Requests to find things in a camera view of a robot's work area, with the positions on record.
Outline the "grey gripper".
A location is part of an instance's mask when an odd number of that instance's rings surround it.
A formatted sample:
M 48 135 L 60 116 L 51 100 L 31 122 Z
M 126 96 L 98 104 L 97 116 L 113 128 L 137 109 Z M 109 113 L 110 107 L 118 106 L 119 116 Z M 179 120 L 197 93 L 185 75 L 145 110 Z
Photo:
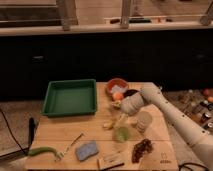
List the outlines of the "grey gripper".
M 142 95 L 137 92 L 132 96 L 128 96 L 121 101 L 121 111 L 128 115 L 136 114 L 143 106 L 145 101 Z

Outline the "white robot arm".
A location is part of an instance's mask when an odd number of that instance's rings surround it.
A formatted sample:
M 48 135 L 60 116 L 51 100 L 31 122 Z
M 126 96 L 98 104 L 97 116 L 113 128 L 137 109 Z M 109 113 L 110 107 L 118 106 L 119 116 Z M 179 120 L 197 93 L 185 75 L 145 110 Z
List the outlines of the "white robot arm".
M 143 83 L 139 92 L 124 98 L 121 111 L 133 115 L 146 104 L 155 105 L 209 171 L 213 171 L 213 135 L 171 104 L 153 82 Z

